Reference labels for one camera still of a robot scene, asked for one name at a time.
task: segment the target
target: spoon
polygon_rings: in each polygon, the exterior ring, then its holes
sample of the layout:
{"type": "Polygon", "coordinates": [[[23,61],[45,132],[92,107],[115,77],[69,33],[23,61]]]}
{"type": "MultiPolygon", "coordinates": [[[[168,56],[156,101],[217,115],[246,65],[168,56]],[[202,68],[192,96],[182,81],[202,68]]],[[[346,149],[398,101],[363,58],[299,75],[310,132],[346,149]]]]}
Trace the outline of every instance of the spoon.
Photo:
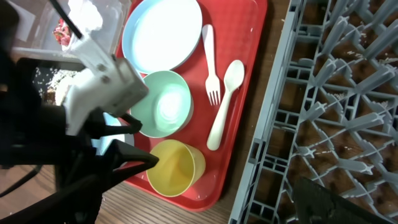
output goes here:
{"type": "Polygon", "coordinates": [[[225,94],[218,110],[213,127],[211,128],[209,138],[207,139],[207,147],[210,150],[217,150],[223,137],[226,114],[228,112],[229,102],[232,93],[242,85],[244,78],[244,66],[240,60],[233,61],[224,76],[225,94]]]}

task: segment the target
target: gray plastic rack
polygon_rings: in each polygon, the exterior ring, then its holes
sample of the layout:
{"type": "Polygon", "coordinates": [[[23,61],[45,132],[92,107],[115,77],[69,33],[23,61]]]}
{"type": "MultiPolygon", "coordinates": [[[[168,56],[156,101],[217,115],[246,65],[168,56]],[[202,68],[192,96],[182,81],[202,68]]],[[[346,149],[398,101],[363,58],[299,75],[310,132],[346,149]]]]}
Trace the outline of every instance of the gray plastic rack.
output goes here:
{"type": "Polygon", "coordinates": [[[394,147],[395,150],[398,150],[396,147],[398,144],[398,96],[374,90],[387,84],[398,93],[398,71],[391,65],[398,60],[396,58],[377,59],[377,56],[386,49],[390,49],[393,54],[398,55],[398,20],[388,27],[384,25],[384,21],[398,11],[398,1],[385,0],[377,10],[373,11],[369,6],[370,0],[336,0],[333,3],[332,0],[291,0],[251,150],[229,219],[230,224],[247,223],[249,217],[254,217],[264,223],[288,223],[297,220],[295,215],[282,219],[278,214],[283,194],[287,194],[290,201],[293,202],[293,183],[289,182],[287,173],[294,157],[300,157],[310,170],[311,179],[323,186],[325,184],[322,177],[335,169],[343,170],[352,181],[353,188],[341,193],[342,197],[362,197],[376,215],[392,223],[397,223],[394,217],[398,216],[398,211],[380,214],[374,206],[371,194],[380,185],[388,184],[398,195],[398,172],[389,172],[383,165],[381,155],[387,147],[394,147]],[[313,3],[324,4],[325,16],[321,25],[303,22],[306,5],[313,3]],[[352,14],[356,14],[362,20],[357,26],[349,22],[349,17],[352,14]],[[374,32],[377,38],[371,43],[365,44],[361,38],[369,30],[374,32]],[[317,48],[314,58],[300,58],[293,61],[292,55],[296,43],[315,44],[317,48]],[[357,58],[354,60],[336,58],[332,53],[333,49],[347,43],[356,49],[357,58]],[[322,68],[315,73],[315,65],[320,57],[325,59],[322,62],[322,68]],[[356,82],[353,79],[351,68],[360,63],[370,64],[375,72],[360,82],[356,82]],[[328,81],[335,76],[340,76],[348,84],[329,83],[328,81]],[[279,108],[285,83],[294,83],[305,88],[299,113],[279,108]],[[319,102],[315,97],[317,95],[322,95],[326,102],[319,102]],[[372,113],[358,115],[359,101],[365,103],[372,113]],[[322,118],[322,115],[328,110],[333,110],[338,115],[336,121],[322,118]],[[299,127],[304,122],[310,123],[316,130],[320,141],[307,146],[297,143],[299,127]],[[335,126],[339,131],[327,134],[318,127],[319,123],[335,126]],[[382,130],[376,131],[374,129],[376,126],[382,126],[382,130]],[[287,159],[273,156],[268,152],[273,129],[293,135],[287,159]],[[369,140],[362,138],[359,132],[389,140],[376,147],[369,140]],[[336,152],[333,138],[342,133],[348,133],[362,152],[350,158],[341,158],[336,152]],[[327,152],[317,151],[317,146],[321,144],[328,148],[327,152]],[[323,172],[317,172],[310,162],[317,159],[317,155],[320,153],[330,153],[336,161],[333,166],[323,172]],[[261,180],[260,173],[263,170],[281,176],[282,181],[275,205],[255,199],[254,195],[261,180]],[[361,183],[354,177],[353,173],[355,172],[366,175],[373,175],[374,172],[377,172],[380,174],[380,178],[361,183]]]}

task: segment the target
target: plastic fork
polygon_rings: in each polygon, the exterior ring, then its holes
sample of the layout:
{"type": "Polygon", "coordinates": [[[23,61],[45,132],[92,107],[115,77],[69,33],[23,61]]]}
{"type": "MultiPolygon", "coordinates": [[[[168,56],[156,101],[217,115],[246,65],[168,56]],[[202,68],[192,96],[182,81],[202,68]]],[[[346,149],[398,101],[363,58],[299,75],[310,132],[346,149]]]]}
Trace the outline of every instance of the plastic fork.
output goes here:
{"type": "Polygon", "coordinates": [[[209,76],[206,79],[206,91],[210,100],[210,105],[218,105],[220,103],[220,80],[216,75],[215,56],[214,56],[214,31],[213,26],[207,24],[201,30],[203,43],[205,46],[207,67],[209,76]]]}

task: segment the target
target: mint green bowl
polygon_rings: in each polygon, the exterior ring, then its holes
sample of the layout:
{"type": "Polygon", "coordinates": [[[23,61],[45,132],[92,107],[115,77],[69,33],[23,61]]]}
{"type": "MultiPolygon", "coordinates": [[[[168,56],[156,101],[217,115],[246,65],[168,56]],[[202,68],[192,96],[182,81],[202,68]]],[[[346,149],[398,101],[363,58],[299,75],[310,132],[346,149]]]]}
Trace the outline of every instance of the mint green bowl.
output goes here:
{"type": "Polygon", "coordinates": [[[193,114],[193,100],[185,80],[171,71],[154,72],[144,78],[148,95],[130,113],[140,120],[140,132],[150,138],[164,138],[181,130],[193,114]]]}

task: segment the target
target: wooden table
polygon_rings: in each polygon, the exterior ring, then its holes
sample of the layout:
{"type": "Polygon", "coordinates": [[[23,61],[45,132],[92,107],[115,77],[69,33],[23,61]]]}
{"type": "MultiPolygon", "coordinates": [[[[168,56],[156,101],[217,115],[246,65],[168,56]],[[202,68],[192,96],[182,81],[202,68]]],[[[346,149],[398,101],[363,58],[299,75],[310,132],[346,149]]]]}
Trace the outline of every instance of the wooden table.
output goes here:
{"type": "MultiPolygon", "coordinates": [[[[188,212],[121,183],[104,194],[97,223],[228,222],[284,25],[283,19],[289,5],[289,0],[268,0],[268,2],[256,64],[220,201],[207,211],[188,212]]],[[[4,190],[30,170],[31,166],[14,167],[8,172],[0,170],[0,190],[4,190]]],[[[33,180],[10,195],[0,198],[0,218],[18,212],[54,192],[53,167],[45,166],[33,180]]]]}

